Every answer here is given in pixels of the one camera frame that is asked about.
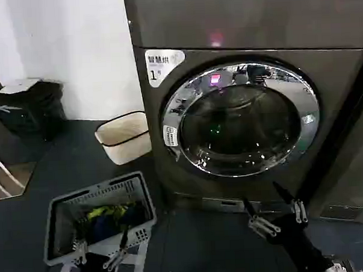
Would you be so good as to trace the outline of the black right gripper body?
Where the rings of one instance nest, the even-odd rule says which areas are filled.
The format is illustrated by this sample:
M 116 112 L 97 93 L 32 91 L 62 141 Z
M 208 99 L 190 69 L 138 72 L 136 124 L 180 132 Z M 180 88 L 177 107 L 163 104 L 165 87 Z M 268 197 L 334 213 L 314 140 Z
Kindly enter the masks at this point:
M 269 237 L 268 242 L 280 245 L 288 253 L 296 267 L 316 266 L 323 263 L 324 257 L 319 249 L 315 248 L 305 233 L 307 223 L 297 223 L 294 214 L 278 217 L 271 223 L 280 228 L 274 237 Z

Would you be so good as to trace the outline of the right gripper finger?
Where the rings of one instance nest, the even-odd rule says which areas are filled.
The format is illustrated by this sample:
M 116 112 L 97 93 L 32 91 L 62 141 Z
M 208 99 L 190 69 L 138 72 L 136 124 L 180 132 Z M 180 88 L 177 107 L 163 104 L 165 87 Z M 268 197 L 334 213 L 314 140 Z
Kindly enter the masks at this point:
M 243 198 L 242 202 L 249 217 L 248 227 L 256 234 L 263 238 L 274 238 L 281 232 L 280 227 L 259 216 L 252 204 L 246 198 Z
M 282 187 L 276 181 L 273 181 L 275 190 L 281 199 L 290 206 L 292 214 L 295 216 L 297 224 L 308 224 L 308 216 L 306 214 L 305 204 L 302 200 L 296 199 L 286 188 Z

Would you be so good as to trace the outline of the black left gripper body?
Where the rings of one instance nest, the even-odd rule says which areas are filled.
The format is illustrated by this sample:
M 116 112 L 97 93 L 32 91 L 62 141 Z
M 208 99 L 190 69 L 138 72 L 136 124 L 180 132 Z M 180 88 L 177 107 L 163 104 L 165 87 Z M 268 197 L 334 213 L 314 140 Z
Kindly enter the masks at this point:
M 108 261 L 108 257 L 97 253 L 86 253 L 86 263 L 79 265 L 80 272 L 108 272 L 103 269 L 104 263 Z

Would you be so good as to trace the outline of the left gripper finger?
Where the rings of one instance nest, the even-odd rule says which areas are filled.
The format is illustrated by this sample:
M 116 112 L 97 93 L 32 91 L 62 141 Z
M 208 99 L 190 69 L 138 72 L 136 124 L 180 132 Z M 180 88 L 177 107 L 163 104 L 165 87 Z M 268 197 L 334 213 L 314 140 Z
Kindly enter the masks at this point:
M 73 231 L 73 243 L 72 243 L 72 249 L 75 252 L 75 259 L 74 263 L 76 265 L 86 264 L 86 238 L 85 235 L 78 229 L 75 229 Z
M 126 243 L 128 242 L 128 228 L 123 232 L 122 239 L 119 244 L 119 249 L 107 262 L 103 264 L 104 270 L 115 269 L 123 260 L 123 257 L 127 254 Z

